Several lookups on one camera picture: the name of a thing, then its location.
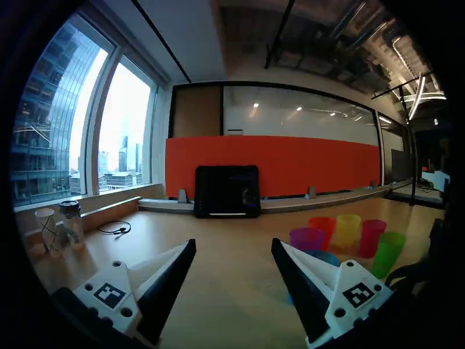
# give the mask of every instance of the skyscraper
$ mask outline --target skyscraper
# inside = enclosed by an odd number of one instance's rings
[[[15,206],[70,196],[75,105],[99,50],[65,23],[39,58],[15,117],[10,149]]]
[[[119,152],[118,170],[119,172],[127,171],[127,136],[123,136],[123,146]]]
[[[140,172],[139,168],[139,143],[135,145],[135,171]]]
[[[126,154],[126,148],[121,148],[120,153],[119,153],[119,166],[118,166],[118,171],[119,172],[126,172],[127,171],[127,154]]]
[[[122,148],[127,148],[127,136],[123,137],[123,146]]]
[[[108,173],[108,153],[104,151],[98,152],[98,173]]]

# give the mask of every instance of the green cup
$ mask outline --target green cup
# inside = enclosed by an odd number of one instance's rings
[[[385,232],[380,236],[371,273],[378,279],[385,277],[405,245],[405,236],[398,232]]]

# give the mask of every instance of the purple cup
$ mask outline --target purple cup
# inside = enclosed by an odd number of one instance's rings
[[[291,230],[289,237],[291,246],[301,251],[319,250],[324,240],[324,231],[321,229],[302,227]]]

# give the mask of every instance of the desk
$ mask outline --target desk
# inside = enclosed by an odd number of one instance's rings
[[[429,233],[443,211],[369,198],[312,211],[262,215],[257,219],[196,219],[189,215],[136,212],[125,218],[131,232],[114,240],[90,233],[82,251],[45,258],[35,269],[50,291],[71,289],[114,260],[139,263],[195,238],[197,255],[161,335],[165,348],[306,348],[305,332],[274,263],[271,239],[289,242],[289,231],[315,216],[356,213],[382,219],[407,236],[397,266],[417,262],[428,250]],[[336,252],[340,261],[353,258]],[[371,260],[356,258],[370,268]]]
[[[410,198],[412,197],[412,184],[408,186],[396,189],[393,191],[393,194],[399,195],[401,197]],[[439,191],[429,190],[423,191],[421,188],[415,188],[415,199],[433,202],[435,204],[442,203],[442,198],[439,196]]]

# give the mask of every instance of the black lid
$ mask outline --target black lid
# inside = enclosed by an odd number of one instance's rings
[[[60,212],[63,214],[79,213],[81,211],[81,205],[76,200],[63,201],[60,204]]]

